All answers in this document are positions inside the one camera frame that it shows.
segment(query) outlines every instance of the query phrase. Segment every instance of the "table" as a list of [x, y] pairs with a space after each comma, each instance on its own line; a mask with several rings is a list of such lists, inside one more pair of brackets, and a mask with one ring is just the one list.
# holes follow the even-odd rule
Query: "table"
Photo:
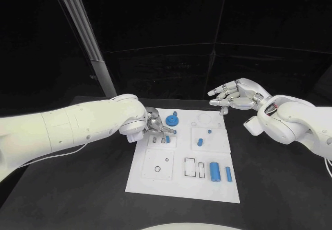
[[[75, 97], [72, 104], [104, 98]], [[144, 106], [217, 110], [206, 101], [142, 99]], [[0, 209], [1, 229], [139, 230], [173, 222], [245, 230], [332, 227], [332, 180], [323, 159], [300, 143], [254, 137], [243, 123], [256, 111], [225, 116], [240, 204], [126, 193], [136, 143], [116, 133], [75, 154], [27, 168]]]

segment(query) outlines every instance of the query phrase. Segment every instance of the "robotic hand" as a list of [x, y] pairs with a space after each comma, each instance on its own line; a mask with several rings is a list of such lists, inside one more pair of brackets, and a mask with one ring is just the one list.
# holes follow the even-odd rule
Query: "robotic hand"
[[308, 101], [290, 96], [271, 96], [264, 88], [245, 78], [221, 85], [208, 95], [217, 93], [217, 99], [211, 100], [209, 104], [221, 106], [221, 115], [228, 113], [230, 106], [257, 111], [257, 116], [244, 123], [254, 136], [266, 132], [283, 144], [297, 141], [316, 155], [332, 160], [331, 107], [315, 107]]
[[144, 108], [131, 94], [45, 113], [0, 118], [0, 181], [30, 160], [85, 146], [117, 130], [127, 135], [129, 142], [139, 141], [146, 132], [176, 133], [163, 126], [157, 110]]

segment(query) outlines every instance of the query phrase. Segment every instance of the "white board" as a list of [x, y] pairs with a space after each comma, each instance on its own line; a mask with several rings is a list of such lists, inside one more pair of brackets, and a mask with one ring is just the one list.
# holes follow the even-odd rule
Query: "white board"
[[[167, 126], [165, 119], [175, 110], [157, 110]], [[224, 117], [217, 111], [176, 112], [179, 124], [170, 128], [178, 133], [169, 134], [170, 143], [162, 143], [162, 134], [156, 133], [146, 133], [137, 142], [126, 192], [240, 203]], [[219, 164], [221, 182], [211, 181], [211, 162]], [[225, 167], [231, 168], [232, 182]]]

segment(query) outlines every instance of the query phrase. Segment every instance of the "wire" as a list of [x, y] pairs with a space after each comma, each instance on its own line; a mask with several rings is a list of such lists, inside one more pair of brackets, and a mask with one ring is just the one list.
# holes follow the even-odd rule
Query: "wire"
[[39, 159], [39, 160], [36, 160], [36, 161], [33, 161], [33, 162], [30, 162], [30, 163], [26, 163], [26, 164], [23, 164], [23, 165], [20, 165], [19, 168], [27, 166], [29, 164], [36, 163], [38, 161], [45, 160], [45, 159], [49, 159], [49, 158], [53, 158], [53, 157], [61, 157], [61, 156], [65, 156], [65, 155], [69, 155], [69, 154], [78, 152], [78, 151], [87, 146], [87, 144], [85, 144], [77, 151], [69, 152], [69, 153], [65, 153], [65, 154], [59, 154], [59, 155], [55, 155], [55, 156], [45, 157], [45, 158], [42, 158], [42, 159]]
[[331, 177], [332, 177], [332, 173], [331, 173], [331, 169], [329, 169], [329, 165], [328, 165], [328, 159], [326, 159], [326, 158], [325, 158], [325, 166], [326, 166], [328, 172], [329, 172], [329, 174], [331, 174]]

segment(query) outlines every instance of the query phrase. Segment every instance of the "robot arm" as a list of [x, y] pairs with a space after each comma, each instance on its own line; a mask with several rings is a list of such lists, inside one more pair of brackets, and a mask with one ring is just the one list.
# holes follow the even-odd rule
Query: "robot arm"
[[217, 93], [209, 104], [222, 106], [221, 115], [228, 113], [228, 106], [257, 111], [257, 116], [244, 123], [254, 136], [266, 132], [283, 144], [297, 141], [316, 155], [332, 160], [332, 108], [315, 107], [290, 96], [271, 97], [264, 88], [244, 78], [221, 85], [208, 95]]
[[127, 135], [129, 142], [139, 141], [149, 131], [175, 132], [163, 127], [157, 110], [144, 108], [131, 94], [45, 113], [0, 118], [0, 181], [27, 161], [85, 145], [117, 130]]

